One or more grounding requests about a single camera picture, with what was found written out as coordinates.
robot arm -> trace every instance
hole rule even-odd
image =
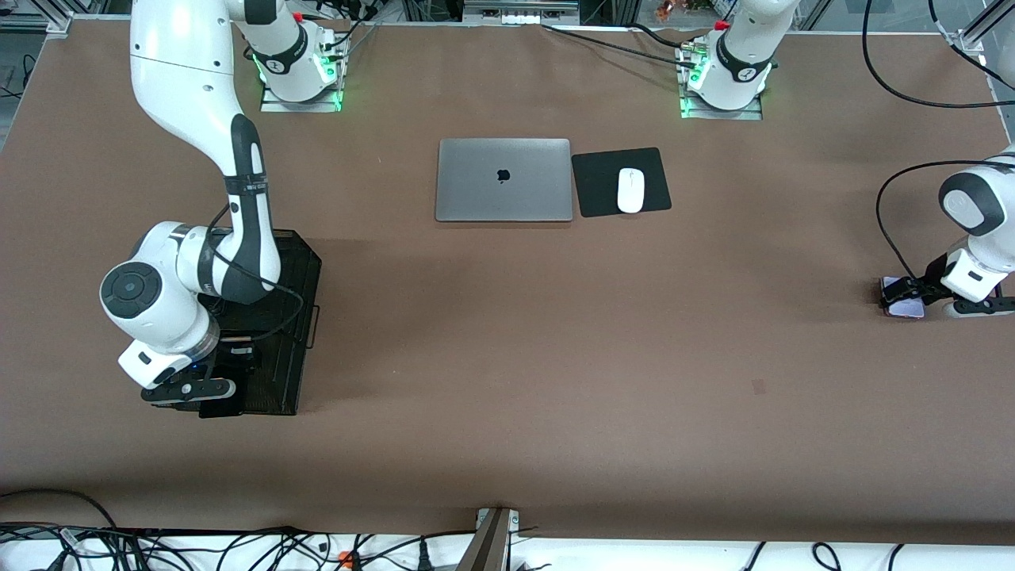
[[[941,208],[969,235],[947,255],[941,283],[955,294],[982,302],[1015,269],[1015,145],[992,162],[976,164],[945,180],[938,192]]]
[[[227,233],[156,224],[103,280],[107,315],[135,340],[119,363],[145,388],[217,345],[218,327],[198,303],[199,293],[252,304],[272,287],[247,272],[274,282],[281,269],[261,140],[233,87],[230,21],[246,32],[279,96],[310,98],[330,83],[318,61],[318,26],[297,22],[284,0],[135,0],[134,94],[155,123],[219,167],[232,220]]]
[[[793,23],[800,0],[743,0],[729,29],[709,31],[707,58],[697,79],[688,83],[717,109],[747,106],[764,89],[771,57]]]
[[[906,299],[924,305],[954,299],[945,308],[951,317],[1007,315],[1015,298],[990,297],[1015,270],[1015,144],[948,179],[938,191],[945,214],[968,235],[927,266],[923,276],[905,277],[883,289],[881,306]]]

silver laptop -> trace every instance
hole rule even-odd
[[[567,139],[444,139],[437,159],[439,221],[572,218]]]

metal frame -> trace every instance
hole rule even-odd
[[[39,15],[14,13],[4,18],[0,28],[9,31],[45,32],[66,38],[77,15],[101,14],[109,9],[110,0],[28,0]]]
[[[509,508],[479,510],[479,529],[455,571],[504,571],[511,534],[518,531],[518,512]]]
[[[988,31],[994,28],[1012,10],[1015,10],[1015,0],[994,0],[983,12],[972,18],[964,29],[958,32],[959,46],[963,50],[978,50],[979,42]]]
[[[825,11],[828,9],[828,6],[830,6],[832,0],[818,0],[818,3],[814,5],[814,9],[811,10],[811,13],[807,14],[807,17],[804,18],[804,21],[800,23],[799,26],[800,29],[802,30],[814,29],[814,26],[818,24],[818,21],[821,19],[821,16],[824,15]]]

computer mouse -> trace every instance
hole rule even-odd
[[[621,212],[640,212],[645,205],[645,172],[637,168],[620,168],[617,176],[617,208]]]

black mouse pad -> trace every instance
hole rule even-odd
[[[617,177],[621,168],[637,168],[645,172],[642,212],[673,207],[663,157],[656,147],[576,154],[571,156],[571,168],[579,208],[587,218],[623,213],[617,208]]]

